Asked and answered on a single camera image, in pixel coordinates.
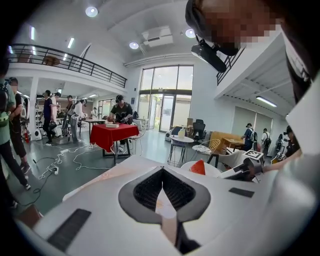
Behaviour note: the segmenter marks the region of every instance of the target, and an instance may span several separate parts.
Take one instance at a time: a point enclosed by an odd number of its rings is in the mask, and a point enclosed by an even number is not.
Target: chair
[[[145,135],[145,133],[146,133],[146,128],[145,128],[144,126],[142,126],[140,120],[133,120],[133,122],[134,122],[133,125],[138,126],[139,134],[136,135],[136,136],[129,137],[129,140],[134,141],[134,146],[133,146],[133,144],[132,144],[131,150],[133,150],[133,148],[134,148],[134,153],[136,153],[136,151],[137,151],[137,140],[139,140],[139,141],[140,141],[140,146],[141,146],[141,154],[140,154],[140,156],[141,156],[142,153],[143,153],[142,144],[141,144],[141,137],[142,137],[143,135]]]
[[[205,141],[205,142],[201,143],[200,145],[194,145],[192,147],[192,149],[195,152],[194,152],[193,156],[191,157],[191,159],[194,158],[195,154],[196,154],[196,157],[197,157],[198,154],[205,155],[205,156],[208,157],[208,156],[214,154],[216,148],[219,145],[220,145],[220,140],[219,139],[211,139],[211,140],[208,140],[208,141]]]
[[[194,138],[195,141],[199,141],[205,138],[205,128],[206,125],[204,123],[193,123],[193,134],[192,137]]]
[[[202,119],[196,119],[195,122],[197,124],[204,124],[204,121]]]
[[[247,158],[243,154],[245,151],[239,150],[232,154],[215,154],[212,153],[207,164],[210,164],[213,157],[215,157],[214,167],[218,167],[218,163],[228,165],[230,168],[234,168],[238,165],[241,165],[244,162],[244,159]]]

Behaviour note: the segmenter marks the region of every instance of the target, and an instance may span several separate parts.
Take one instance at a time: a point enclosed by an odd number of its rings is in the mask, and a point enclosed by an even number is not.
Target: white chair
[[[208,157],[213,154],[216,150],[216,148],[219,146],[220,144],[220,140],[219,139],[211,139],[208,141],[205,141],[203,143],[201,143],[200,145],[194,145],[192,147],[192,149],[195,151],[193,156],[191,157],[191,160],[195,157],[197,157],[198,154],[201,155],[205,155],[207,157],[207,161],[208,161]]]
[[[130,149],[131,150],[134,149],[134,154],[136,154],[136,152],[137,152],[137,140],[139,140],[140,141],[140,146],[141,146],[141,154],[140,154],[140,156],[141,156],[142,153],[143,153],[142,144],[141,144],[141,137],[143,135],[145,135],[146,128],[144,126],[142,126],[142,123],[141,123],[140,120],[133,120],[133,125],[138,126],[139,134],[135,135],[135,136],[132,136],[132,137],[129,137],[129,140],[134,141],[134,146],[132,144],[132,148],[130,148]]]

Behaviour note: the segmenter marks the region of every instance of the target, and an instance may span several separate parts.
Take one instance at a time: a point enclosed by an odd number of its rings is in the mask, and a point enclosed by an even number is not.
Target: black office chair
[[[204,124],[204,121],[202,119],[196,119],[195,122],[197,124]]]
[[[193,123],[193,134],[192,137],[195,141],[203,140],[206,136],[205,133],[206,125],[204,123]]]

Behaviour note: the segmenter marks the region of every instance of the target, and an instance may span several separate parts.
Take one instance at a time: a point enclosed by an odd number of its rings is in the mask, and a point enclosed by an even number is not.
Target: ceiling light
[[[195,38],[196,37],[196,34],[194,32],[194,30],[192,28],[189,28],[185,31],[185,35],[188,37],[188,38]]]
[[[74,38],[73,37],[71,37],[71,39],[70,39],[70,42],[69,42],[69,44],[68,44],[68,48],[71,48],[71,46],[72,46],[72,43],[74,42]]]
[[[269,101],[269,100],[267,100],[267,99],[265,99],[265,98],[263,98],[263,97],[257,96],[256,99],[257,99],[257,100],[260,100],[260,101],[262,101],[262,102],[264,102],[264,103],[267,103],[267,104],[269,104],[269,105],[272,106],[272,107],[276,107],[276,106],[277,106],[276,104],[272,103],[271,101]]]
[[[12,50],[12,47],[10,45],[8,46],[8,50],[11,54],[14,54],[14,51]]]
[[[30,28],[30,38],[32,39],[32,40],[35,40],[35,28],[33,27],[33,26],[31,26],[31,28]]]
[[[89,6],[85,9],[85,14],[91,18],[96,17],[98,15],[98,10],[96,7]]]
[[[139,48],[139,44],[137,42],[131,42],[129,44],[131,49],[138,49]]]

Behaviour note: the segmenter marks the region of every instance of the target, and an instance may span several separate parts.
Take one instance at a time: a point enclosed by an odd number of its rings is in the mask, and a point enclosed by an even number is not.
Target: glass door
[[[159,132],[161,133],[168,132],[172,125],[174,99],[174,95],[163,94],[159,128]]]

